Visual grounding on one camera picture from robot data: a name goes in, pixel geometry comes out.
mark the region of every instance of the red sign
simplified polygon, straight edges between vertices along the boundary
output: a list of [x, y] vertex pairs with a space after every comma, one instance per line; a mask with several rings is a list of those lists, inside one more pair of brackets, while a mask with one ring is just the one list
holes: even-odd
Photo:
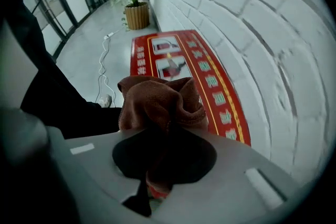
[[209, 132], [250, 143], [242, 106], [224, 68], [195, 30], [157, 33], [132, 42], [131, 75], [195, 79]]

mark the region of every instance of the printed picture on box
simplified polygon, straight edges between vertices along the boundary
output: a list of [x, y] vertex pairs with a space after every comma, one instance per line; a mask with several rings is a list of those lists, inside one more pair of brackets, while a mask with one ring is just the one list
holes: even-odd
[[181, 51], [176, 38], [173, 36], [153, 38], [152, 45], [155, 55]]
[[183, 56], [159, 59], [155, 62], [161, 79], [176, 80], [192, 76]]

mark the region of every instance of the black pants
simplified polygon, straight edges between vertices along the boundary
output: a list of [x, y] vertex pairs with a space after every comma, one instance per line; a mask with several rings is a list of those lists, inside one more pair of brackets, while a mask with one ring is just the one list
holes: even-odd
[[38, 68], [21, 109], [62, 131], [65, 139], [116, 132], [120, 108], [87, 102], [71, 85], [47, 52], [37, 19], [23, 4], [13, 3], [6, 17], [24, 52]]

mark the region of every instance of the plant pot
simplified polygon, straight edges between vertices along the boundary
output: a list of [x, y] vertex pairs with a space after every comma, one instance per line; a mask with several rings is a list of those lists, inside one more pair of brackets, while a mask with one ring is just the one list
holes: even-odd
[[139, 7], [125, 7], [125, 14], [128, 27], [131, 30], [138, 30], [149, 25], [148, 3], [140, 2]]

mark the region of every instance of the white shoe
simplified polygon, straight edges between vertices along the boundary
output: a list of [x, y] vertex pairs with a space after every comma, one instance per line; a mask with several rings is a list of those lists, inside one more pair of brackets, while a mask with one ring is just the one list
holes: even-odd
[[102, 107], [102, 108], [109, 108], [112, 104], [112, 96], [106, 94], [104, 97], [101, 97], [99, 99], [98, 104]]

